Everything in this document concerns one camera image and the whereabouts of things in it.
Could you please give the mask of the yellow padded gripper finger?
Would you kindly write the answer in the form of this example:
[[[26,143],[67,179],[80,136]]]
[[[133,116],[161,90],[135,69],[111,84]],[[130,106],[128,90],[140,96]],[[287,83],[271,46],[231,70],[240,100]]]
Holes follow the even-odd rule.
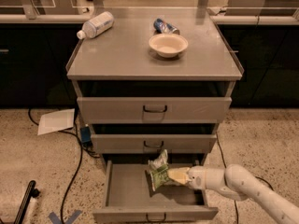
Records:
[[[189,167],[171,168],[167,170],[167,174],[170,179],[181,185],[186,185],[191,181],[188,175],[189,170]]]

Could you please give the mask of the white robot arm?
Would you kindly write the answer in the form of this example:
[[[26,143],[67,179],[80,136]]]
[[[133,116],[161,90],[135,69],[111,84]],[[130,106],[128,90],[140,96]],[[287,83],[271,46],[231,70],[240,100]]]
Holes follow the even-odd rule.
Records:
[[[278,224],[299,224],[299,208],[261,183],[243,166],[171,168],[170,179],[190,189],[210,189],[236,201],[251,198]]]

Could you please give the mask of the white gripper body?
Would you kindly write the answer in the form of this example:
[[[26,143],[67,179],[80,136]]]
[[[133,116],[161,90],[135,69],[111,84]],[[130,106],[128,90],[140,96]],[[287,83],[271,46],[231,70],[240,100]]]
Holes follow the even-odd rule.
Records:
[[[220,190],[225,186],[224,171],[218,168],[193,166],[188,172],[187,186],[191,189]]]

